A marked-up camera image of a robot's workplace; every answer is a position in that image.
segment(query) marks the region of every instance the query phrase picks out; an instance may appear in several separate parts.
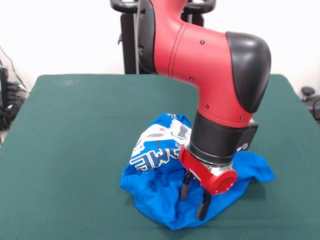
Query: green tablecloth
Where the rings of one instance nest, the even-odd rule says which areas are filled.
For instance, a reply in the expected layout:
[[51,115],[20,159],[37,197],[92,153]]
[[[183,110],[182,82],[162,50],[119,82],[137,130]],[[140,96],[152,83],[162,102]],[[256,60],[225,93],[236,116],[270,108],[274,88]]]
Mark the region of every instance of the green tablecloth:
[[203,227],[171,231],[119,188],[123,168],[161,113],[193,121],[189,85],[153,75],[41,76],[0,150],[0,240],[318,240],[320,130],[288,81],[272,75],[251,151],[276,180]]

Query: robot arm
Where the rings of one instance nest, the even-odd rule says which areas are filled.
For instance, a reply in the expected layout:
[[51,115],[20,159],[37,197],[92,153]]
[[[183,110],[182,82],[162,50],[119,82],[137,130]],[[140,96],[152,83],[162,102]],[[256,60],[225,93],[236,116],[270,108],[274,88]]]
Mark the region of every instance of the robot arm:
[[198,90],[190,142],[179,155],[188,171],[182,200],[191,176],[205,189],[204,199],[225,193],[236,182],[232,159],[264,96],[271,68],[263,39],[182,21],[187,1],[139,0],[136,43],[146,71]]

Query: screw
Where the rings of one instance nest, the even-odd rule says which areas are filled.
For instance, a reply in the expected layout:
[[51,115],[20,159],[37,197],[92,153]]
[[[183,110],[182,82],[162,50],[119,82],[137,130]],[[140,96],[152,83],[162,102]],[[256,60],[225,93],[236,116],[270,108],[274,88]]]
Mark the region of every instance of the screw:
[[247,149],[248,147],[249,147],[249,144],[248,144],[248,143],[245,143],[245,144],[242,145],[242,149],[243,149],[243,150]]

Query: white wall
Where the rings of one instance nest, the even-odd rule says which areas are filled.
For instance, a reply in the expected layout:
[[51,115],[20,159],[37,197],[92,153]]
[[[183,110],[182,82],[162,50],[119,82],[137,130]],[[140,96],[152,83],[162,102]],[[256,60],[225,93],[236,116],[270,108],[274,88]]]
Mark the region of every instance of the white wall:
[[[124,72],[120,13],[109,0],[0,0],[0,45],[31,89],[42,74]],[[318,1],[217,0],[205,26],[264,38],[272,73],[320,93]]]

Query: blue cloth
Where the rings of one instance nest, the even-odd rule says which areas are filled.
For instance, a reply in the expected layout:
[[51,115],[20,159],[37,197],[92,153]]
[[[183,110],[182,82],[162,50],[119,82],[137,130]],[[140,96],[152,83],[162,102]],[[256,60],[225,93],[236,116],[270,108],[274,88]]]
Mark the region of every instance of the blue cloth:
[[198,220],[203,188],[192,180],[187,199],[179,200],[186,170],[178,157],[190,133],[191,124],[184,115],[161,114],[141,134],[120,181],[120,187],[133,195],[140,212],[172,230],[201,226],[211,220],[244,194],[252,178],[262,183],[275,179],[263,157],[237,152],[233,158],[236,183],[226,193],[213,196],[205,219]]

